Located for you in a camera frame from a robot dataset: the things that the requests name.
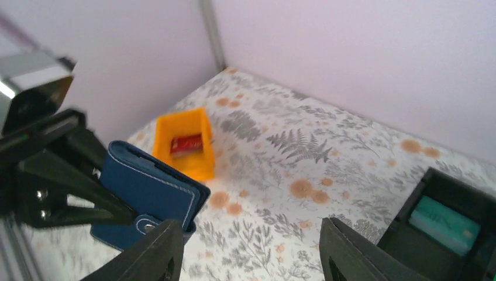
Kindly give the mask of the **blue leather card holder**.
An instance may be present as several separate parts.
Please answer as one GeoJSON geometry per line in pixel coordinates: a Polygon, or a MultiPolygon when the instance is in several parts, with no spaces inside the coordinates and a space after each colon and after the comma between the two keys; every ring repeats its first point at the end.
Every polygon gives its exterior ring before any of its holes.
{"type": "Polygon", "coordinates": [[[178,221],[188,242],[197,230],[194,219],[211,195],[204,184],[122,140],[109,144],[99,180],[136,212],[126,225],[91,226],[96,240],[119,251],[165,220],[178,221]]]}

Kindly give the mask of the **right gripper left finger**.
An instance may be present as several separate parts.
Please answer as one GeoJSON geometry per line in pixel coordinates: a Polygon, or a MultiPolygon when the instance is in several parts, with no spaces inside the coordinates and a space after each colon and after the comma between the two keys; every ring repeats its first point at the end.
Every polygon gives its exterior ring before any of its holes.
{"type": "Polygon", "coordinates": [[[166,220],[100,269],[86,281],[180,279],[184,241],[178,221],[166,220]]]}

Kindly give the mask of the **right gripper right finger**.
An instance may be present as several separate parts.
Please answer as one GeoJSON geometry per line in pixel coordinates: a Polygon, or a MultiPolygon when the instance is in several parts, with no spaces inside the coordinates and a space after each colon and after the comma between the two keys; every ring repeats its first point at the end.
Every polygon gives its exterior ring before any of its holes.
{"type": "Polygon", "coordinates": [[[324,279],[426,280],[338,218],[321,223],[319,252],[324,279]]]}

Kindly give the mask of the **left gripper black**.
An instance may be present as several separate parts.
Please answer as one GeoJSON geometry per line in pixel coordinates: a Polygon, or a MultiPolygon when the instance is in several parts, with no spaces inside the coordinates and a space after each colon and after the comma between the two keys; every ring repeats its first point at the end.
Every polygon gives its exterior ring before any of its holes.
{"type": "Polygon", "coordinates": [[[1,216],[33,228],[129,225],[134,210],[99,183],[106,149],[66,109],[1,139],[1,216]]]}

